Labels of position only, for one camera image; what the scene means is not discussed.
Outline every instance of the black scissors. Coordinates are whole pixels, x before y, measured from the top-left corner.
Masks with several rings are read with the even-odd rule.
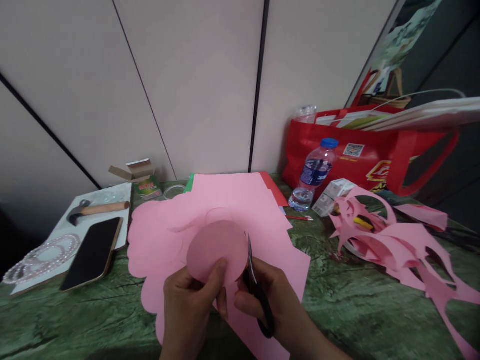
[[[243,282],[248,288],[248,292],[256,297],[258,301],[260,301],[268,327],[265,327],[264,323],[260,319],[258,319],[258,326],[260,326],[260,330],[263,335],[265,335],[267,339],[270,339],[275,333],[274,314],[272,313],[269,299],[267,298],[265,291],[262,289],[262,285],[257,282],[257,278],[255,277],[252,256],[252,241],[250,240],[250,235],[248,235],[248,264],[243,272]]]

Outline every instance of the red pencil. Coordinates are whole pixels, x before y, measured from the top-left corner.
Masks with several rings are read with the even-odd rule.
[[[313,221],[311,217],[300,217],[300,216],[289,216],[285,215],[287,219],[296,219],[296,220],[304,220],[304,221]]]

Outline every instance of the green marble-patterned tablecloth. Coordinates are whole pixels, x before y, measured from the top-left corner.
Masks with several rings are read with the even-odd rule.
[[[292,190],[272,176],[286,197]],[[162,184],[166,189],[172,184]],[[403,203],[411,199],[395,200]],[[134,195],[133,208],[142,201]],[[287,214],[294,215],[290,208]],[[338,239],[329,220],[290,220],[293,244],[311,256],[303,305],[328,338],[355,359],[462,359],[432,301],[401,285],[381,267],[346,255],[331,259]],[[456,274],[480,290],[478,255],[439,239]],[[155,315],[141,303],[143,279],[130,276],[127,250],[118,251],[111,273],[88,286],[59,292],[62,278],[17,297],[0,285],[0,360],[158,359]],[[452,301],[447,308],[460,334],[480,350],[480,306]],[[253,359],[212,308],[200,359]]]

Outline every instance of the red bag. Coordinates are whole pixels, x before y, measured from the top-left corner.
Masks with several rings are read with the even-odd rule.
[[[316,118],[347,112],[369,110],[371,106],[319,112]],[[335,149],[337,160],[327,179],[317,189],[316,200],[332,180],[345,178],[361,188],[377,192],[385,187],[399,196],[408,196],[420,190],[438,171],[454,150],[459,132],[454,130],[448,146],[429,169],[413,184],[403,187],[411,161],[435,145],[448,132],[420,131],[361,131],[307,124],[292,120],[288,133],[286,155],[288,164],[282,178],[296,188],[307,156],[320,146],[324,138],[339,141]]]

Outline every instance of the bottle label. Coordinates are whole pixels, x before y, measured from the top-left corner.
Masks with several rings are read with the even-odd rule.
[[[302,183],[307,185],[320,186],[327,178],[327,175],[331,169],[332,166],[330,164],[328,165],[327,169],[322,168],[320,170],[314,170],[305,165],[303,172],[301,173],[300,180]]]

